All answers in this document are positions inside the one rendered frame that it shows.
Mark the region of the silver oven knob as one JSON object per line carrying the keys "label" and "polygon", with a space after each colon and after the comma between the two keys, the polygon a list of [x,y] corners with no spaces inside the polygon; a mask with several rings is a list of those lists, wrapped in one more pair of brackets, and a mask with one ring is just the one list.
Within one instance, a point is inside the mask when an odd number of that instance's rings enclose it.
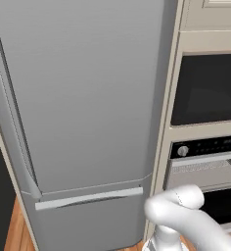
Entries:
{"label": "silver oven knob", "polygon": [[186,156],[188,154],[188,151],[189,151],[189,148],[187,146],[181,146],[178,149],[177,153],[178,153],[179,156],[184,157],[184,156]]}

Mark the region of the black microwave oven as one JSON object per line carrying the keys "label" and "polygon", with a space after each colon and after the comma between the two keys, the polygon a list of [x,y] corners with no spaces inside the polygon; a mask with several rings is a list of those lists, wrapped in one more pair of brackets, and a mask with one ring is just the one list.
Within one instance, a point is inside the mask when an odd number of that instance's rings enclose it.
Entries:
{"label": "black microwave oven", "polygon": [[231,120],[231,54],[183,56],[171,124]]}

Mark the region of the black and silver oven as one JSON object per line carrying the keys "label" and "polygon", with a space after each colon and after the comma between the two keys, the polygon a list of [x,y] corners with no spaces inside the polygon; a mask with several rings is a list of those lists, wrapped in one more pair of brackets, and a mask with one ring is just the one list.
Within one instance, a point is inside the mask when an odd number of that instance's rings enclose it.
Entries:
{"label": "black and silver oven", "polygon": [[[188,154],[179,156],[181,146],[189,148]],[[231,167],[172,174],[172,167],[202,164],[231,159],[231,135],[172,142],[167,159],[163,190],[180,185],[196,184],[204,193],[202,210],[223,228],[231,232]]]}

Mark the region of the grey fridge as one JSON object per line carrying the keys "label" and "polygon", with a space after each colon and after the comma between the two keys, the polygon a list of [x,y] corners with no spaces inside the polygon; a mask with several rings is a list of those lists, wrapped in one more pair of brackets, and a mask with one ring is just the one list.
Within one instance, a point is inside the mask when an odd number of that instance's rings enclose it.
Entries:
{"label": "grey fridge", "polygon": [[178,0],[0,0],[0,131],[38,251],[144,235]]}

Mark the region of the grey fridge upper door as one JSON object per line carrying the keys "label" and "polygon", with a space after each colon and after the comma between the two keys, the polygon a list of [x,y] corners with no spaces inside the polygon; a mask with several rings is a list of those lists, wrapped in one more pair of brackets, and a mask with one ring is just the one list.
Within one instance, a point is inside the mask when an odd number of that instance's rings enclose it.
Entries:
{"label": "grey fridge upper door", "polygon": [[164,0],[0,0],[40,189],[145,177]]}

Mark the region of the beige tall cupboard housing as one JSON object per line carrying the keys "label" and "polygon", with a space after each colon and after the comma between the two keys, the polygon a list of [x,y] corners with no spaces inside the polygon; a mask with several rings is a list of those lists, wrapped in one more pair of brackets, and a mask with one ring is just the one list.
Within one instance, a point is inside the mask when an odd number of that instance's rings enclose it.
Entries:
{"label": "beige tall cupboard housing", "polygon": [[231,135],[231,120],[171,124],[182,57],[214,54],[231,54],[231,0],[165,0],[154,110],[159,134],[151,193],[164,191],[172,142]]}

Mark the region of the grey fridge lower drawer front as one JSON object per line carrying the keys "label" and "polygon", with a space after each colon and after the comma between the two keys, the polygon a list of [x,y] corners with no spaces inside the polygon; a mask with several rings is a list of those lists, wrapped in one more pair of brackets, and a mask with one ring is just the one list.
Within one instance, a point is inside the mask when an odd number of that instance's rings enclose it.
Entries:
{"label": "grey fridge lower drawer front", "polygon": [[23,204],[37,245],[36,251],[116,251],[142,240],[144,202],[151,178],[135,179],[87,189],[45,193],[41,202],[115,190],[143,187],[143,194],[36,211],[26,192]]}

